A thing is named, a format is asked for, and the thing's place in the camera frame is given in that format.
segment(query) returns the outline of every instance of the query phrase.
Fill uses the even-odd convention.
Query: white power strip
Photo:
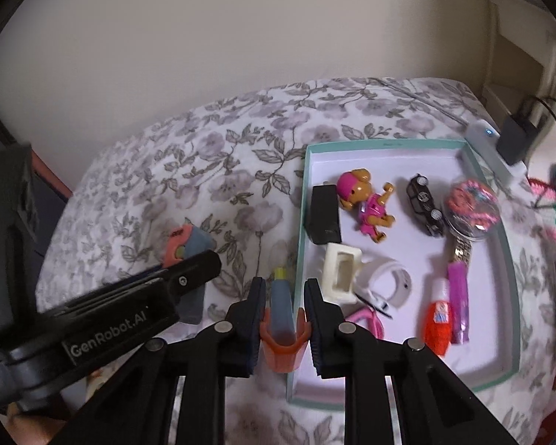
[[[496,151],[496,142],[500,135],[485,120],[479,120],[470,124],[464,137],[468,144],[482,156],[502,187],[511,188],[527,175],[527,167],[523,162],[508,165],[502,159]]]

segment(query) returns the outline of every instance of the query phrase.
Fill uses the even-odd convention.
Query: yellow tip
[[[274,269],[274,279],[286,279],[286,269],[284,267],[276,267]]]

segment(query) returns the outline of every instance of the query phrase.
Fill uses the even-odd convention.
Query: orange bottle
[[[435,279],[432,285],[432,301],[426,312],[424,323],[424,343],[439,356],[445,356],[453,323],[449,304],[449,281],[445,278]]]

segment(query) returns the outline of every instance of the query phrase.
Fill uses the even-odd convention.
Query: screw
[[[352,334],[356,331],[356,325],[345,321],[344,323],[340,323],[338,329],[344,334]]]
[[[228,321],[219,321],[214,325],[214,329],[219,333],[228,333],[233,329],[233,325]]]
[[[148,351],[155,352],[165,346],[165,340],[163,338],[152,338],[146,342],[145,346]]]
[[[420,351],[424,348],[424,341],[418,338],[410,338],[406,343],[412,351]]]

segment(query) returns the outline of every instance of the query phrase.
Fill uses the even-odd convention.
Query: tray
[[[367,258],[389,257],[408,270],[413,287],[395,320],[380,317],[385,339],[397,343],[422,335],[422,320],[430,303],[430,284],[446,276],[450,238],[433,238],[415,219],[406,194],[414,175],[427,176],[428,188],[437,205],[452,182],[475,177],[486,182],[472,149],[465,141],[398,139],[330,142],[307,147],[299,228],[299,254],[294,303],[304,307],[302,287],[308,278],[321,280],[325,246],[313,244],[303,228],[304,213],[313,185],[335,183],[345,171],[366,168],[375,191],[385,182],[396,186],[387,204],[396,218],[387,239],[375,244],[356,230],[352,212],[340,209],[342,243],[363,250]],[[498,385],[519,370],[520,319],[513,259],[504,226],[499,224],[489,238],[473,244],[468,275],[470,284],[470,341],[451,345],[443,361],[469,386],[479,391]],[[391,283],[384,286],[394,289]],[[386,289],[380,288],[383,296]],[[287,399],[308,408],[342,410],[344,379],[322,380],[313,367],[310,349],[301,366],[288,376]]]

